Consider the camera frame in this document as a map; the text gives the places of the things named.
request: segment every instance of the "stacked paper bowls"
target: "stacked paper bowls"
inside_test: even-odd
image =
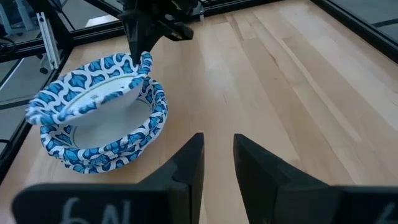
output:
[[[38,92],[26,120],[41,125],[41,142],[65,167],[84,174],[116,169],[137,158],[167,118],[162,86],[148,77],[149,52],[134,66],[114,54],[71,71]]]

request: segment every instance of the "wooden table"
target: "wooden table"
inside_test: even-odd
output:
[[[205,133],[201,223],[247,223],[233,164],[243,133],[330,184],[398,184],[398,66],[310,1],[282,1],[191,24],[160,39],[151,76],[169,117],[136,161],[82,175],[47,155],[33,127],[0,186],[1,223],[23,188],[43,182],[135,183]],[[64,72],[116,52],[125,37],[74,49]]]

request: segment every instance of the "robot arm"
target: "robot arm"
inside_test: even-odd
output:
[[[179,22],[192,13],[198,0],[119,0],[123,12],[122,21],[129,42],[131,57],[139,63],[141,53],[153,48],[166,36],[170,40],[191,40],[193,31]]]

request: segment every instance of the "wooden tabletop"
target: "wooden tabletop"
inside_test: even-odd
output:
[[[398,184],[398,66],[310,1],[282,1],[206,18],[186,42],[160,39],[151,77],[169,117],[134,162],[104,174],[68,170],[34,126],[0,186],[12,198],[43,182],[135,183],[195,133],[205,133],[201,223],[247,223],[233,163],[243,133],[329,184]],[[63,70],[128,52],[125,37],[76,47]]]

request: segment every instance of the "black plastic part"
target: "black plastic part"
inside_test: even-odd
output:
[[[397,187],[329,186],[242,134],[234,136],[234,161],[250,224],[398,220]]]
[[[124,11],[119,19],[124,25],[133,63],[139,63],[141,53],[150,52],[163,35],[172,33],[170,28],[138,10]]]
[[[15,197],[12,212],[20,224],[104,223],[112,214],[113,223],[198,224],[203,171],[204,137],[197,133],[138,184],[35,185]]]

